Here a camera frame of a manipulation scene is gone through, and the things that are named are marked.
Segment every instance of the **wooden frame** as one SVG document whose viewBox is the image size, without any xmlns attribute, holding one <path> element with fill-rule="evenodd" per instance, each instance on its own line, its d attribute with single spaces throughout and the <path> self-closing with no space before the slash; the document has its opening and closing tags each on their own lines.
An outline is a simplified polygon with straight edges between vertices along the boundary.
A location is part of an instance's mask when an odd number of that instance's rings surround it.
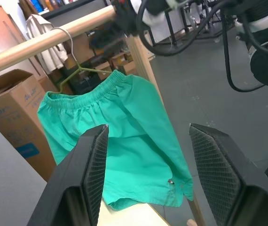
<svg viewBox="0 0 268 226">
<path fill-rule="evenodd" d="M 107 6 L 94 13 L 84 16 L 80 19 L 72 21 L 62 26 L 66 29 L 72 37 L 77 36 L 85 31 L 91 30 L 103 23 L 110 21 L 115 16 L 115 11 L 112 6 Z M 61 30 L 52 30 L 39 37 L 23 42 L 17 46 L 7 49 L 0 53 L 0 71 L 13 66 L 29 57 L 36 55 L 44 50 L 53 47 L 59 43 L 68 40 L 68 35 Z M 148 57 L 143 48 L 145 48 L 139 37 L 130 36 L 126 39 L 129 49 L 131 51 L 133 60 L 136 65 L 137 72 L 140 76 L 152 82 L 159 95 L 160 91 L 150 66 Z M 198 226 L 205 226 L 205 221 L 200 211 L 197 198 L 194 194 L 194 201 L 189 201 L 189 206 L 194 215 Z M 188 225 L 195 225 L 193 220 L 187 222 Z"/>
</svg>

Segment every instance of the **green shorts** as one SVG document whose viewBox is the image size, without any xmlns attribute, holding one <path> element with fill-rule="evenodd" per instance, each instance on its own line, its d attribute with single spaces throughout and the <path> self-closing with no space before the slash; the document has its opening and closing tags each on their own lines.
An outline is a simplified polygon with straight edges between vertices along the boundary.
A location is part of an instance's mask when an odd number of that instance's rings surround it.
<svg viewBox="0 0 268 226">
<path fill-rule="evenodd" d="M 114 210 L 139 202 L 178 207 L 193 181 L 153 84 L 114 71 L 93 91 L 47 92 L 38 117 L 59 164 L 88 129 L 109 126 L 103 198 Z"/>
</svg>

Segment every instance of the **clothes hanger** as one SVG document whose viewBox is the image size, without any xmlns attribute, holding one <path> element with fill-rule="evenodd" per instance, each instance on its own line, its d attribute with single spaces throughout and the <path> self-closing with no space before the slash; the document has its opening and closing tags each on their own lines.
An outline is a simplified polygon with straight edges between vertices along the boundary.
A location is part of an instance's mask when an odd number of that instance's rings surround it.
<svg viewBox="0 0 268 226">
<path fill-rule="evenodd" d="M 76 74 L 78 74 L 79 72 L 82 72 L 82 71 L 87 71 L 87 72 L 97 72 L 97 73 L 109 73 L 111 74 L 112 72 L 108 72 L 108 71 L 102 71 L 102 70 L 96 70 L 96 69 L 91 69 L 91 68 L 84 68 L 84 67 L 81 67 L 81 65 L 79 64 L 78 60 L 76 59 L 76 57 L 74 56 L 74 53 L 73 53 L 73 41 L 72 41 L 72 37 L 70 35 L 70 33 L 64 29 L 64 28 L 61 28 L 61 27 L 54 27 L 52 30 L 54 29 L 59 29 L 61 31 L 64 31 L 70 38 L 70 41 L 71 41 L 71 55 L 74 59 L 74 61 L 76 62 L 77 66 L 78 66 L 78 69 L 72 73 L 70 76 L 68 76 L 66 79 L 64 79 L 61 84 L 60 84 L 60 91 L 59 92 L 55 92 L 55 93 L 62 93 L 63 92 L 63 87 L 64 85 L 73 77 L 75 76 Z"/>
</svg>

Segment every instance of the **white towel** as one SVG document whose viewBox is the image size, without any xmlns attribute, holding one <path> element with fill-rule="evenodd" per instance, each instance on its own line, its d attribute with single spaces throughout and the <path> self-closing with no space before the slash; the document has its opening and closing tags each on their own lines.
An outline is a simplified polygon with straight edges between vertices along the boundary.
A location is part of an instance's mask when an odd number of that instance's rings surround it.
<svg viewBox="0 0 268 226">
<path fill-rule="evenodd" d="M 32 14 L 26 21 L 26 27 L 27 34 L 32 39 L 50 31 L 54 26 L 43 17 Z M 68 58 L 62 44 L 58 44 L 49 50 L 37 54 L 37 57 L 47 74 L 63 67 L 63 63 Z"/>
</svg>

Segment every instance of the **elastic waistband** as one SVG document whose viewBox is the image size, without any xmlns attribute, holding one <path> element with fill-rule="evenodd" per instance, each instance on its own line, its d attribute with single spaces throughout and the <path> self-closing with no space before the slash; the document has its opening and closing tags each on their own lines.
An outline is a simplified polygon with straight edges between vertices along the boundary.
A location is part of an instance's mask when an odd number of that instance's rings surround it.
<svg viewBox="0 0 268 226">
<path fill-rule="evenodd" d="M 123 73 L 114 70 L 105 81 L 89 93 L 70 96 L 48 91 L 44 96 L 43 102 L 57 108 L 82 108 L 112 92 L 118 84 L 125 80 L 125 78 L 126 76 Z"/>
</svg>

